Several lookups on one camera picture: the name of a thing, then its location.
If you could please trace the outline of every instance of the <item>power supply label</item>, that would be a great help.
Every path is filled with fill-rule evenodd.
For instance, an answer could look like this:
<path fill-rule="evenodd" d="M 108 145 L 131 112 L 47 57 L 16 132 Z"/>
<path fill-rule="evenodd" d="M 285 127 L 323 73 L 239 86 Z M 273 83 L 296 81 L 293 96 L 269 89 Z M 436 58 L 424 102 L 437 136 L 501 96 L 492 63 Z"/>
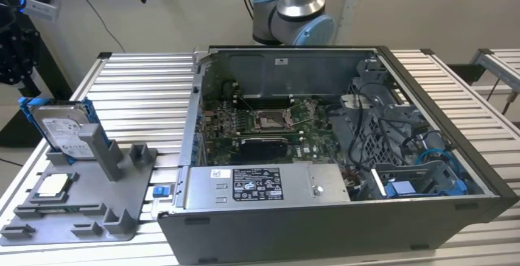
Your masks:
<path fill-rule="evenodd" d="M 283 200 L 280 168 L 233 169 L 235 201 Z"/>

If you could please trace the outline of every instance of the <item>blue cable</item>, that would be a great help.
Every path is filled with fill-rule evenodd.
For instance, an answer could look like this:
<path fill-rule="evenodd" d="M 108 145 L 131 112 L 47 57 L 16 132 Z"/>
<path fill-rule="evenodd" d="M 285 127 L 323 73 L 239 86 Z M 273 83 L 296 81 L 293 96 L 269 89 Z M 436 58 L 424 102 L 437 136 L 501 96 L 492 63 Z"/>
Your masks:
<path fill-rule="evenodd" d="M 421 163 L 421 160 L 424 158 L 424 156 L 431 153 L 431 152 L 440 152 L 443 155 L 445 155 L 448 157 L 448 159 L 453 162 L 453 165 L 456 167 L 456 172 L 455 174 L 459 176 L 459 173 L 461 171 L 461 168 L 459 167 L 459 162 L 456 161 L 456 159 L 451 156 L 451 154 L 448 152 L 445 152 L 443 149 L 428 149 L 425 152 L 421 153 L 421 155 L 419 156 L 417 158 L 417 161 L 415 162 L 415 164 L 420 164 Z"/>

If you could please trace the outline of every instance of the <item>metal workbench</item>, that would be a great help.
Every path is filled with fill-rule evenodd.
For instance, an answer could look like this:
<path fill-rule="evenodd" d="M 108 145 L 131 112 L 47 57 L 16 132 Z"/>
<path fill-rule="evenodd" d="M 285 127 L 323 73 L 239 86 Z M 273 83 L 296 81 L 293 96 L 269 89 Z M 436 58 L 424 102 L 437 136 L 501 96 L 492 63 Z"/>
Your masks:
<path fill-rule="evenodd" d="M 520 131 L 471 90 L 435 55 L 393 51 L 404 67 L 460 128 L 500 176 L 520 194 Z M 151 216 L 151 188 L 176 180 L 192 82 L 191 54 L 112 54 L 99 58 L 72 99 L 95 102 L 108 137 L 121 147 L 147 141 L 159 149 L 139 233 L 128 242 L 0 247 L 0 265 L 177 264 Z M 41 142 L 0 199 L 0 226 L 27 198 L 48 161 Z M 171 200 L 164 198 L 161 205 Z M 520 264 L 520 204 L 488 224 L 468 226 L 436 251 L 355 256 L 264 265 L 511 265 Z"/>
<path fill-rule="evenodd" d="M 520 49 L 480 49 L 471 61 L 520 93 Z"/>

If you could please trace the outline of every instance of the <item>white wall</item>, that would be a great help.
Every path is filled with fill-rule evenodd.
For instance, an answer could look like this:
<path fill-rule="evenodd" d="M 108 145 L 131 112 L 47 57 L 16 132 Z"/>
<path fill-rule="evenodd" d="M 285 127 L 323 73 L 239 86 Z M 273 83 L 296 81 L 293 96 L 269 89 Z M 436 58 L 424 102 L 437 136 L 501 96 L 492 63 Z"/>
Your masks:
<path fill-rule="evenodd" d="M 344 18 L 352 26 L 339 39 L 393 49 L 431 48 L 445 62 L 468 63 L 477 48 L 520 47 L 519 2 L 359 0 L 353 16 Z"/>
<path fill-rule="evenodd" d="M 209 44 L 251 44 L 243 0 L 91 0 L 127 52 L 189 52 Z M 344 0 L 327 0 L 337 19 Z M 84 0 L 61 0 L 56 23 L 35 24 L 73 86 L 103 51 L 120 52 Z"/>

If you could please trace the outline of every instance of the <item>small label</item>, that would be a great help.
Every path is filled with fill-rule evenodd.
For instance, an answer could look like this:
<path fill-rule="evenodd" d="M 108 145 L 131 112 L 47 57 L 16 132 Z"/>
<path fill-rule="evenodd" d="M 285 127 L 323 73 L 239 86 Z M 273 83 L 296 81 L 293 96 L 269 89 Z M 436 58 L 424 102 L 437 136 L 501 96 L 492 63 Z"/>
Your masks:
<path fill-rule="evenodd" d="M 64 154 L 73 158 L 95 157 L 87 142 L 81 141 L 77 136 L 80 124 L 76 121 L 63 118 L 45 118 L 41 122 Z"/>
<path fill-rule="evenodd" d="M 211 177 L 212 178 L 231 178 L 231 170 L 211 170 Z"/>
<path fill-rule="evenodd" d="M 233 170 L 235 201 L 283 200 L 280 169 L 235 169 Z"/>
<path fill-rule="evenodd" d="M 275 65 L 287 65 L 287 64 L 289 64 L 288 58 L 276 58 L 275 59 Z"/>

